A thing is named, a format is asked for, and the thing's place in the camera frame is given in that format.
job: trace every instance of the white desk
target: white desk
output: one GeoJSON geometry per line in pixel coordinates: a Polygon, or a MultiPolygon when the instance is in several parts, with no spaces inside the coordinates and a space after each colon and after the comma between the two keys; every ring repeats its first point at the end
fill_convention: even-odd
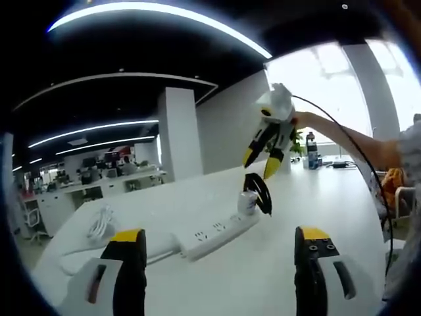
{"type": "Polygon", "coordinates": [[[91,184],[74,185],[58,189],[54,192],[46,192],[24,199],[25,203],[36,201],[45,229],[50,237],[53,237],[60,227],[74,214],[78,206],[75,205],[72,194],[91,188],[100,188],[104,198],[109,198],[126,192],[127,181],[140,180],[150,176],[161,176],[165,172],[149,170],[137,172],[129,176],[117,178],[103,178],[91,184]]]}
{"type": "MultiPolygon", "coordinates": [[[[262,171],[263,164],[249,169],[262,171]]],[[[236,211],[244,173],[235,168],[83,205],[44,251],[34,280],[49,302],[60,304],[69,277],[59,269],[58,258],[86,245],[88,219],[105,201],[115,209],[121,229],[174,231],[236,211]]],[[[305,171],[298,164],[267,183],[272,218],[262,215],[246,233],[196,262],[174,255],[147,267],[146,315],[294,315],[293,249],[299,225],[326,231],[339,252],[371,276],[380,302],[384,243],[359,171],[305,171]]],[[[87,260],[92,253],[84,256],[87,260]]]]}

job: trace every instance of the water bottle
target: water bottle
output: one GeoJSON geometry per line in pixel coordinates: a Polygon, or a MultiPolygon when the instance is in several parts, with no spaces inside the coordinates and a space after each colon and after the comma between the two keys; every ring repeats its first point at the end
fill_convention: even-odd
{"type": "Polygon", "coordinates": [[[314,170],[318,168],[318,154],[317,154],[317,143],[314,140],[313,132],[309,132],[309,134],[305,138],[305,144],[307,147],[307,160],[309,164],[309,169],[314,170]]]}

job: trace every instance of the ceiling light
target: ceiling light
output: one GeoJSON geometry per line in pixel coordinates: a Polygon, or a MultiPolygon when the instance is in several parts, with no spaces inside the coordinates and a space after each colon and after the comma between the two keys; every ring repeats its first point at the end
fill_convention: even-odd
{"type": "Polygon", "coordinates": [[[56,155],[61,155],[62,153],[70,153],[71,151],[81,150],[81,149],[85,149],[85,148],[91,148],[91,147],[95,147],[95,146],[108,145],[108,144],[119,143],[119,142],[130,142],[130,141],[133,141],[133,140],[149,140],[151,138],[155,138],[155,137],[154,136],[146,136],[146,137],[127,138],[125,140],[113,140],[111,142],[93,144],[93,145],[83,146],[83,147],[69,149],[69,150],[65,150],[65,151],[60,151],[59,153],[56,153],[56,155]]]}
{"type": "Polygon", "coordinates": [[[31,164],[37,163],[38,161],[41,161],[41,160],[42,160],[42,158],[38,158],[38,159],[35,159],[35,160],[31,161],[29,164],[31,165],[31,164]]]}
{"type": "Polygon", "coordinates": [[[80,11],[76,11],[60,18],[56,23],[54,23],[47,32],[58,28],[60,25],[63,25],[67,22],[76,20],[77,18],[82,18],[84,16],[89,16],[91,14],[109,12],[109,11],[121,11],[121,10],[144,10],[144,11],[155,11],[168,13],[173,15],[182,16],[184,18],[189,18],[194,21],[212,26],[217,30],[220,30],[233,38],[236,38],[239,41],[242,41],[245,45],[251,47],[256,52],[261,54],[263,57],[269,59],[272,58],[272,55],[267,52],[263,47],[259,46],[257,43],[253,42],[251,39],[246,38],[243,34],[235,31],[229,26],[213,20],[207,16],[201,15],[199,13],[181,9],[178,7],[173,7],[171,5],[162,5],[160,3],[148,3],[148,2],[118,2],[118,3],[107,3],[104,5],[96,5],[94,7],[86,8],[80,11]]]}
{"type": "Polygon", "coordinates": [[[60,138],[60,137],[65,137],[65,136],[69,136],[69,135],[73,135],[73,134],[77,134],[77,133],[82,133],[82,132],[87,132],[88,130],[97,130],[99,128],[108,128],[108,127],[124,126],[124,125],[136,125],[136,124],[151,124],[151,123],[159,123],[159,121],[158,120],[136,120],[136,121],[133,121],[133,122],[121,122],[121,123],[114,123],[114,124],[107,124],[107,125],[84,128],[82,130],[75,130],[73,132],[64,133],[64,134],[61,134],[61,135],[57,135],[57,136],[54,136],[54,137],[47,138],[47,139],[42,140],[40,142],[33,143],[33,144],[29,145],[28,148],[33,148],[33,147],[38,146],[40,144],[49,142],[50,140],[56,140],[57,138],[60,138]]]}

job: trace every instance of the power strip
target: power strip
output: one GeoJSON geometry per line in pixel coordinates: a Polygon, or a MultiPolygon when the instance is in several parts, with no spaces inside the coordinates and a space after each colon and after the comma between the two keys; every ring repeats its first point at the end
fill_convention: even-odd
{"type": "Polygon", "coordinates": [[[198,260],[244,233],[258,221],[257,211],[253,215],[235,213],[203,227],[183,230],[175,236],[182,254],[190,260],[198,260]]]}

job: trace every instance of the ceiling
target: ceiling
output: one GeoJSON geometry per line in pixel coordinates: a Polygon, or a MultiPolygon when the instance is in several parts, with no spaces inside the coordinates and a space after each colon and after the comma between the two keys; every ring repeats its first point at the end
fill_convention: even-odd
{"type": "MultiPolygon", "coordinates": [[[[6,118],[2,124],[14,134],[14,165],[38,156],[52,159],[55,152],[69,146],[66,138],[27,148],[49,136],[110,122],[156,118],[157,97],[165,86],[193,89],[200,106],[220,90],[261,70],[266,61],[231,36],[180,16],[116,11],[81,18],[47,33],[61,16],[112,1],[11,2],[16,6],[11,12],[21,23],[4,37],[9,48],[4,73],[11,87],[2,95],[6,118]],[[132,75],[113,75],[127,73],[132,75]],[[214,85],[135,73],[167,74],[214,85]],[[109,75],[86,80],[100,74],[109,75]],[[61,86],[69,80],[75,82],[61,86]],[[44,93],[26,101],[40,92],[44,93]]],[[[380,33],[364,0],[154,2],[225,23],[274,57],[321,41],[358,41],[380,33]],[[342,9],[343,3],[348,10],[342,9]]],[[[87,137],[94,144],[157,133],[157,126],[148,130],[137,126],[87,137]]]]}

